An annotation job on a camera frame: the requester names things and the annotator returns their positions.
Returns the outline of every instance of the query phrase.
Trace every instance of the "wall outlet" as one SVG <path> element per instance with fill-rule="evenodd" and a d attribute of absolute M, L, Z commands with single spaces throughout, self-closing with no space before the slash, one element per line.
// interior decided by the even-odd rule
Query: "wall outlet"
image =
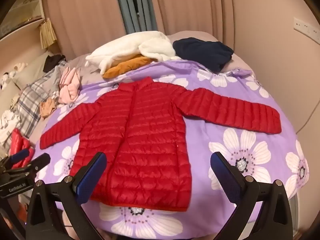
<path fill-rule="evenodd" d="M 293 18 L 293 28 L 320 45 L 320 30 L 297 18 Z"/>

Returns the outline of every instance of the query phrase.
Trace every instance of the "tassel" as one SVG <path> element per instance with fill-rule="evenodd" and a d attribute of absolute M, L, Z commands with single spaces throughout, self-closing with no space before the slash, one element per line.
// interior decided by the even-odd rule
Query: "tassel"
<path fill-rule="evenodd" d="M 46 49 L 57 41 L 57 36 L 49 18 L 40 26 L 40 41 L 42 49 Z"/>

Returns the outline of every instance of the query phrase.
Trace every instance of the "red cloth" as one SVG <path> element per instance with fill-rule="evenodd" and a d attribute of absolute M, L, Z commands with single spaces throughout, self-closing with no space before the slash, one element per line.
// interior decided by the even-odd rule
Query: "red cloth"
<path fill-rule="evenodd" d="M 10 155 L 14 155 L 24 149 L 29 149 L 29 156 L 13 165 L 12 168 L 15 169 L 27 166 L 35 154 L 35 149 L 30 147 L 30 141 L 23 137 L 17 128 L 13 129 L 11 138 Z"/>
<path fill-rule="evenodd" d="M 80 133 L 72 176 L 99 151 L 108 160 L 92 199 L 111 206 L 185 211 L 191 171 L 182 115 L 246 130 L 281 132 L 279 113 L 270 106 L 147 77 L 121 83 L 94 103 L 80 104 L 42 135 L 40 148 Z"/>

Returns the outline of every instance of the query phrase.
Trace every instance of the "pink cloth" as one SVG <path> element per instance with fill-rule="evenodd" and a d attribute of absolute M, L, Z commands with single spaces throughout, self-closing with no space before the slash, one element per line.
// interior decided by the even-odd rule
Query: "pink cloth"
<path fill-rule="evenodd" d="M 59 87 L 59 103 L 71 104 L 77 100 L 79 95 L 80 76 L 76 68 L 70 70 L 67 67 L 61 76 Z"/>

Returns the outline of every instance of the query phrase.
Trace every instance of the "jacket collar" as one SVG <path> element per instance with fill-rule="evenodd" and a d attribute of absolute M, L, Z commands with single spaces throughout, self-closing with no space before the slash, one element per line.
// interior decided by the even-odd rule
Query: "jacket collar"
<path fill-rule="evenodd" d="M 153 83 L 153 79 L 151 77 L 146 77 L 142 80 L 131 82 L 131 83 L 120 83 L 118 90 L 121 91 L 134 91 L 134 90 L 140 90 L 143 87 L 146 87 L 147 85 Z"/>

